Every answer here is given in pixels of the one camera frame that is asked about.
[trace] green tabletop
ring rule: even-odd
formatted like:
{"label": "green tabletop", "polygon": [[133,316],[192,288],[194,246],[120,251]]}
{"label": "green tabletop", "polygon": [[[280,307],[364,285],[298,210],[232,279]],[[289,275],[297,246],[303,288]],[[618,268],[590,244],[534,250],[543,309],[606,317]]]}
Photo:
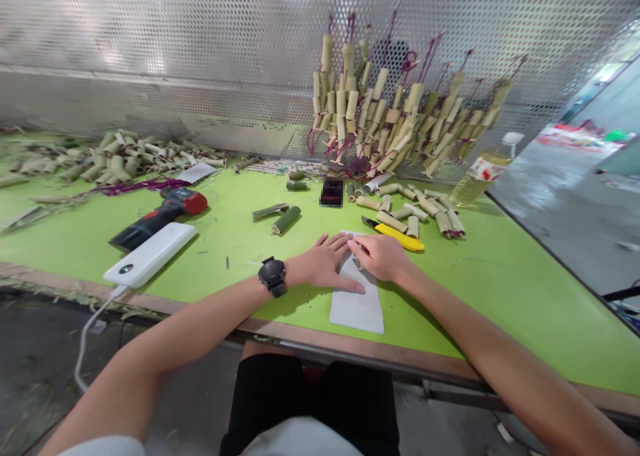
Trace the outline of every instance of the green tabletop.
{"label": "green tabletop", "polygon": [[[322,208],[318,204],[320,184],[309,186],[309,191],[290,193],[282,175],[251,171],[236,175],[231,170],[222,171],[214,181],[201,182],[197,190],[208,198],[210,210],[179,219],[197,228],[197,238],[144,292],[198,301],[254,276],[257,264],[266,257],[286,259],[304,251],[322,233],[342,229],[374,232],[360,220],[361,215],[374,217],[373,210],[346,200],[342,209]],[[61,187],[51,178],[0,189],[0,225],[33,206],[29,195],[74,195],[90,188],[82,182]],[[102,275],[120,257],[107,241],[160,202],[157,192],[144,189],[117,197],[97,195],[76,209],[0,235],[0,261],[104,283]],[[271,233],[270,225],[277,216],[256,223],[251,219],[252,211],[277,202],[302,210],[298,222],[283,235]],[[393,196],[394,208],[405,202],[401,195]],[[640,340],[628,328],[490,199],[482,197],[476,208],[462,209],[460,218],[468,240],[443,238],[430,220],[420,225],[426,249],[410,253],[411,259],[569,380],[640,395]],[[381,283],[379,289],[383,335],[331,324],[328,288],[299,287],[254,316],[462,357],[424,308],[391,285]]]}

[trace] perforated metal panel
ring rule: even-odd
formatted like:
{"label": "perforated metal panel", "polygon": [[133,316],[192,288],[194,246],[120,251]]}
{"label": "perforated metal panel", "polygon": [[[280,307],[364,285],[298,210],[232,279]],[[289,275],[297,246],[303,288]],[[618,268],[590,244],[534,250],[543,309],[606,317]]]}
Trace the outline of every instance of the perforated metal panel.
{"label": "perforated metal panel", "polygon": [[[476,153],[506,131],[522,131],[531,140],[607,45],[625,37],[637,1],[402,0],[385,94],[395,91],[405,52],[423,58],[440,31],[447,33],[427,88],[436,86],[443,63],[457,67],[475,49],[463,88],[485,78],[474,105],[488,102],[496,80],[528,54],[500,122]],[[96,135],[128,127],[263,156],[309,158],[311,72],[319,66],[329,14],[337,43],[349,11],[357,14],[354,39],[371,24],[375,80],[397,2],[3,0],[0,118]],[[448,163],[436,177],[454,181],[464,170]],[[417,176],[419,169],[400,172]]]}

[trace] small white card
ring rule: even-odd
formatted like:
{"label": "small white card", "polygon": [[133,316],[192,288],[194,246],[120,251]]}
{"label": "small white card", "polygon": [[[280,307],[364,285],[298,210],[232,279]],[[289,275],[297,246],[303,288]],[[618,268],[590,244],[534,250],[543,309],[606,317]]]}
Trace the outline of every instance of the small white card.
{"label": "small white card", "polygon": [[198,163],[180,173],[178,179],[188,183],[195,183],[215,172],[217,172],[217,170],[213,166],[209,166],[206,163]]}
{"label": "small white card", "polygon": [[[360,234],[352,231],[342,232],[352,233],[354,236]],[[359,270],[353,260],[352,253],[345,256],[345,260],[340,264],[339,274],[362,284],[365,288],[365,294],[334,289],[331,298],[329,322],[372,333],[384,334],[385,322],[378,296],[378,282],[366,269]]]}

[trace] white cable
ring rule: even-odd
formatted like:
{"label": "white cable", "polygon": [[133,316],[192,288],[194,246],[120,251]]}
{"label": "white cable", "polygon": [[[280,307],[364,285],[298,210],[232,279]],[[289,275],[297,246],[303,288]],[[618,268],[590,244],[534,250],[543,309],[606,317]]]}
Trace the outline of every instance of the white cable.
{"label": "white cable", "polygon": [[78,386],[80,386],[80,389],[82,389],[83,393],[86,393],[89,389],[89,386],[87,386],[87,384],[82,379],[82,376],[80,376],[80,370],[82,369],[82,360],[85,357],[85,350],[87,348],[87,332],[91,328],[91,326],[93,326],[95,320],[98,319],[98,316],[100,316],[100,314],[102,314],[102,312],[107,308],[107,306],[109,306],[114,299],[125,294],[128,290],[129,286],[126,285],[120,285],[115,288],[109,295],[109,299],[107,300],[107,302],[104,303],[93,316],[91,316],[91,318],[87,321],[87,324],[85,324],[84,328],[82,328],[82,333],[80,334],[80,353],[78,354],[78,360],[75,363],[75,371],[73,373],[73,376],[75,378],[75,382],[78,384]]}

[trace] bottle label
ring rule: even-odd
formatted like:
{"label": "bottle label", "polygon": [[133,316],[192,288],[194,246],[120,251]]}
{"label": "bottle label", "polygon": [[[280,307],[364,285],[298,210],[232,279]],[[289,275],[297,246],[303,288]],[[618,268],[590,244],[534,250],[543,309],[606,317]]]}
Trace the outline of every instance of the bottle label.
{"label": "bottle label", "polygon": [[469,168],[469,174],[481,181],[494,181],[508,166],[497,165],[479,157]]}

